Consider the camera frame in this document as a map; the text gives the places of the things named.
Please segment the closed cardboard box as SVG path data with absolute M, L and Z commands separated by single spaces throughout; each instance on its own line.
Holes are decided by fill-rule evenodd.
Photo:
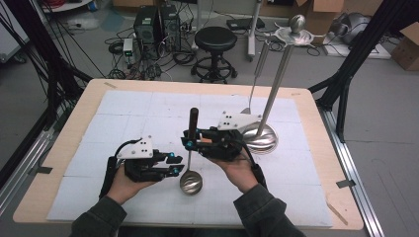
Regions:
M 400 31 L 403 39 L 391 52 L 391 57 L 404 70 L 419 71 L 419 22 Z

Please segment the white flat board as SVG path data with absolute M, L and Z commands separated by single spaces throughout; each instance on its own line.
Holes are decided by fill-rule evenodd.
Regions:
M 370 53 L 367 54 L 367 50 L 365 48 L 352 51 L 347 44 L 345 44 L 338 37 L 335 37 L 333 34 L 328 34 L 325 37 L 322 47 L 328 56 L 347 57 L 354 51 L 356 54 L 363 55 L 369 59 L 391 58 L 390 53 L 380 43 L 373 46 Z

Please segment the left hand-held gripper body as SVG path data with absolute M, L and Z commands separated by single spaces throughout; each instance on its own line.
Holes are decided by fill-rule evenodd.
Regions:
M 150 135 L 124 142 L 117 149 L 117 158 L 125 161 L 125 174 L 136 183 L 160 182 L 165 177 L 165 169 L 155 165 L 166 155 L 153 148 Z

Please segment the black flat box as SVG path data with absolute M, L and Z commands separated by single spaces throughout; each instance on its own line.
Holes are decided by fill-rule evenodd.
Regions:
M 232 19 L 232 20 L 226 20 L 226 25 L 232 30 L 232 31 L 238 31 L 238 30 L 250 30 L 252 27 L 252 19 Z M 256 29 L 265 28 L 265 23 L 258 18 Z

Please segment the small silver power box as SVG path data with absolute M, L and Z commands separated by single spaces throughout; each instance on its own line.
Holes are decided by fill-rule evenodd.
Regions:
M 124 39 L 123 54 L 127 65 L 134 63 L 133 40 Z

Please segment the aluminium rail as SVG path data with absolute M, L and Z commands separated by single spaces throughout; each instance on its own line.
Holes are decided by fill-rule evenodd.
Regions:
M 319 110 L 319 113 L 322 116 L 339 163 L 342 167 L 347 187 L 350 189 L 359 213 L 364 221 L 365 229 L 370 237 L 385 237 L 349 147 L 346 142 L 339 137 L 339 134 L 336 131 L 337 119 L 335 119 L 332 112 Z
M 31 173 L 31 170 L 47 151 L 53 136 L 53 131 L 42 131 L 35 139 L 29 142 L 29 148 L 23 153 L 22 160 L 7 179 L 5 185 L 0 189 L 0 216 L 6 211 L 8 205 Z

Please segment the black frame strut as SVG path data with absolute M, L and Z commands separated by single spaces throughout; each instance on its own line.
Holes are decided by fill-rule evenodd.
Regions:
M 354 44 L 352 51 L 365 48 L 367 54 L 373 46 L 378 44 L 384 33 L 392 23 L 399 18 L 408 8 L 413 0 L 382 0 L 377 11 L 372 16 L 366 29 L 361 33 L 359 40 Z M 315 100 L 318 108 L 331 112 L 333 105 L 339 101 L 336 131 L 339 137 L 345 141 L 344 128 L 346 111 L 349 97 L 349 89 L 352 79 L 366 61 L 366 57 L 356 54 L 354 51 L 349 54 L 339 69 L 329 78 L 308 88 L 310 93 L 324 89 L 324 93 Z

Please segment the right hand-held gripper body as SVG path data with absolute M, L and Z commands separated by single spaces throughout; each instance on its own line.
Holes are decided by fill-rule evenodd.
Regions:
M 249 154 L 249 148 L 244 142 L 240 129 L 259 120 L 258 116 L 250 114 L 232 114 L 223 112 L 218 124 L 208 128 L 211 143 L 201 142 L 198 138 L 198 152 L 209 159 L 232 161 L 242 151 Z

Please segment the white stand post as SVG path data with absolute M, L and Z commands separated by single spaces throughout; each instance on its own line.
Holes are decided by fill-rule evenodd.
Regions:
M 247 58 L 249 61 L 252 61 L 256 54 L 255 32 L 256 32 L 256 26 L 257 26 L 257 21 L 258 21 L 261 6 L 262 6 L 262 0 L 256 0 L 252 19 L 251 19 L 251 28 L 250 28 L 250 31 L 248 32 L 248 37 L 247 37 Z

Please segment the person's right hand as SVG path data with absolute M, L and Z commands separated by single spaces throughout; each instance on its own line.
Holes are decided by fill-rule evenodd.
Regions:
M 249 157 L 241 152 L 232 161 L 211 159 L 225 173 L 227 179 L 243 194 L 254 188 L 258 182 L 252 170 Z

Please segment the white grid mat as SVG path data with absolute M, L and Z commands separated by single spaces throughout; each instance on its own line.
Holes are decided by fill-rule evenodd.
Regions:
M 218 124 L 224 112 L 250 108 L 259 115 L 265 99 L 238 95 L 197 95 L 158 92 L 107 92 L 71 159 L 47 216 L 50 221 L 72 221 L 99 199 L 107 160 L 127 141 L 148 136 L 154 148 L 182 156 L 184 163 L 202 175 L 202 190 L 185 195 L 177 178 L 167 178 L 127 201 L 126 222 L 148 225 L 238 227 L 234 200 L 240 195 L 220 168 L 197 153 L 188 153 L 181 137 L 188 127 L 191 108 L 199 111 L 198 126 Z M 286 214 L 298 227 L 329 227 L 324 191 L 307 144 L 293 99 L 278 99 L 268 124 L 279 137 L 278 146 L 258 154 L 256 162 L 268 190 L 283 200 Z

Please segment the person's left hand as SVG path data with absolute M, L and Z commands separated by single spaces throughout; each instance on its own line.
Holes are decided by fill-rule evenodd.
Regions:
M 125 165 L 121 165 L 117 170 L 109 191 L 106 193 L 108 198 L 111 198 L 119 205 L 124 204 L 129 199 L 138 194 L 139 191 L 154 185 L 154 182 L 140 182 L 132 181 L 125 174 Z

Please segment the black computer tower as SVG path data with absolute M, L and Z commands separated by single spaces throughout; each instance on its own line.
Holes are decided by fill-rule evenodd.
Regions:
M 158 8 L 140 6 L 133 28 L 141 56 L 144 59 L 157 59 L 159 57 L 158 44 L 162 40 Z
M 181 49 L 180 18 L 174 5 L 164 4 L 160 7 L 163 39 L 168 51 Z

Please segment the black round stool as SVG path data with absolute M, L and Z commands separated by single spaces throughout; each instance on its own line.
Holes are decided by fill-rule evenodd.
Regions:
M 237 36 L 224 27 L 206 27 L 197 31 L 195 43 L 199 49 L 209 56 L 199 59 L 191 69 L 191 74 L 200 78 L 200 82 L 222 81 L 227 83 L 228 77 L 236 78 L 237 70 L 227 61 L 223 54 L 235 47 Z

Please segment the steel ladle with brown handle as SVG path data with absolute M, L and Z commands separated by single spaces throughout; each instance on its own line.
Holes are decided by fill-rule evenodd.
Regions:
M 197 108 L 191 108 L 188 131 L 190 135 L 189 139 L 194 139 L 195 141 L 195 131 L 198 125 L 198 116 L 199 110 Z M 191 170 L 191 159 L 192 151 L 188 151 L 187 170 L 180 179 L 180 188 L 182 192 L 189 196 L 196 195 L 203 187 L 202 176 L 198 172 Z

